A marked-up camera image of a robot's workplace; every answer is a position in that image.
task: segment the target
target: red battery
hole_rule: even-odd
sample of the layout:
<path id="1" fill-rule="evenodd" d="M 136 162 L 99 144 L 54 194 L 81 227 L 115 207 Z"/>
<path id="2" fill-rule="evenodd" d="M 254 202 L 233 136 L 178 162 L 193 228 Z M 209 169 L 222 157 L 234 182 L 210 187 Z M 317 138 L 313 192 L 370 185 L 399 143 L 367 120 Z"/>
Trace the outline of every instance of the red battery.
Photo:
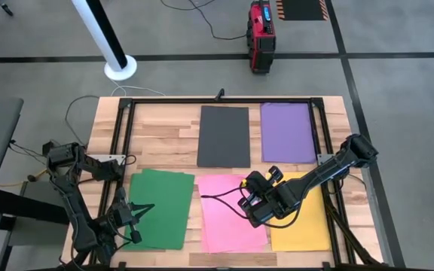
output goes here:
<path id="1" fill-rule="evenodd" d="M 269 1 L 259 0 L 251 4 L 246 34 L 252 72 L 268 73 L 276 50 L 276 33 Z"/>

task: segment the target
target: white cable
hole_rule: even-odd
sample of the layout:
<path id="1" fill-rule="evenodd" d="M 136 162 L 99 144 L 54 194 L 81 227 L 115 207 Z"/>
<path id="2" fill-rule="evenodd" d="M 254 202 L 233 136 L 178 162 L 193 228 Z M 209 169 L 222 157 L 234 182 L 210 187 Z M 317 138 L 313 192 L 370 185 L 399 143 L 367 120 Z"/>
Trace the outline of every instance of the white cable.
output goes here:
<path id="1" fill-rule="evenodd" d="M 117 87 L 112 91 L 112 94 L 110 94 L 110 96 L 113 96 L 113 94 L 115 94 L 115 91 L 117 91 L 117 90 L 123 90 L 124 91 L 124 93 L 125 93 L 125 95 L 124 95 L 124 97 L 126 97 L 127 96 L 127 91 L 124 89 L 125 87 L 126 88 L 131 88 L 131 89 L 136 89 L 136 90 L 148 90 L 148 91 L 151 91 L 151 92 L 153 92 L 153 93 L 156 93 L 156 94 L 158 94 L 158 95 L 162 95 L 162 96 L 166 96 L 165 94 L 163 94 L 162 92 L 160 92 L 160 91 L 156 91 L 156 90 L 153 90 L 153 89 L 149 89 L 149 88 L 147 88 L 147 87 L 134 87 L 134 86 L 121 86 L 121 85 L 119 85 L 117 82 L 115 82 L 115 81 L 113 81 L 112 79 L 110 79 L 115 85 L 117 85 Z"/>

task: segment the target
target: green paper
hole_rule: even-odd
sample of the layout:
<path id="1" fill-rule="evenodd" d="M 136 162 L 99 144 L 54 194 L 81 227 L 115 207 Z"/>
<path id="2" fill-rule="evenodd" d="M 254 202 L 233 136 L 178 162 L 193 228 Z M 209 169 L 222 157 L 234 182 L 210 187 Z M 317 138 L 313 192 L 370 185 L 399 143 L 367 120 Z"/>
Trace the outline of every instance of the green paper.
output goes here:
<path id="1" fill-rule="evenodd" d="M 133 174 L 129 201 L 135 204 L 154 203 L 155 207 L 144 214 L 136 225 L 142 241 L 130 243 L 124 250 L 182 249 L 193 191 L 193 175 L 152 169 Z M 125 236 L 130 236 L 128 227 Z"/>

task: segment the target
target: white pole base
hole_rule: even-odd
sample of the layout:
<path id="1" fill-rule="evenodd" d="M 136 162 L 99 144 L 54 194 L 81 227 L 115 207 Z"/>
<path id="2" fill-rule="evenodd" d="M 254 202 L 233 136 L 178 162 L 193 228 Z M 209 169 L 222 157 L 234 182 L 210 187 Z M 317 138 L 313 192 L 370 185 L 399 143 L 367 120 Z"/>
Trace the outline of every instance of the white pole base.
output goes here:
<path id="1" fill-rule="evenodd" d="M 127 58 L 127 66 L 121 71 L 114 71 L 108 63 L 105 64 L 106 77 L 112 79 L 113 81 L 123 81 L 131 78 L 132 75 L 135 74 L 137 68 L 136 60 L 128 55 L 125 55 L 125 57 Z"/>

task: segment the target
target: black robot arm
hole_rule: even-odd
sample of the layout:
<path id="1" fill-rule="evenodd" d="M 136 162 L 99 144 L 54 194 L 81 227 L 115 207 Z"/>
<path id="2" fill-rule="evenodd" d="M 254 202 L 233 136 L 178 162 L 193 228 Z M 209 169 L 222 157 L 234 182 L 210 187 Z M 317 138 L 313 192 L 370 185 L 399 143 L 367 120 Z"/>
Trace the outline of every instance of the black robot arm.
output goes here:
<path id="1" fill-rule="evenodd" d="M 367 166 L 376 160 L 376 155 L 376 149 L 365 137 L 350 135 L 333 158 L 302 178 L 280 182 L 283 174 L 275 166 L 269 170 L 271 176 L 268 180 L 259 172 L 251 172 L 245 186 L 249 196 L 242 198 L 239 206 L 254 227 L 272 217 L 285 218 L 299 209 L 309 190 L 325 181 L 345 177 L 351 166 Z"/>
<path id="2" fill-rule="evenodd" d="M 64 208 L 73 227 L 73 247 L 78 253 L 88 254 L 94 250 L 100 263 L 109 264 L 117 249 L 115 236 L 118 228 L 130 226 L 133 243 L 142 241 L 135 225 L 154 205 L 134 205 L 126 201 L 125 190 L 121 187 L 107 213 L 92 219 L 78 188 L 81 171 L 91 173 L 97 181 L 116 181 L 122 178 L 124 165 L 117 160 L 99 162 L 85 154 L 85 148 L 78 143 L 52 148 L 47 154 L 47 170 L 50 182 L 63 198 Z M 142 210 L 133 216 L 132 211 Z"/>

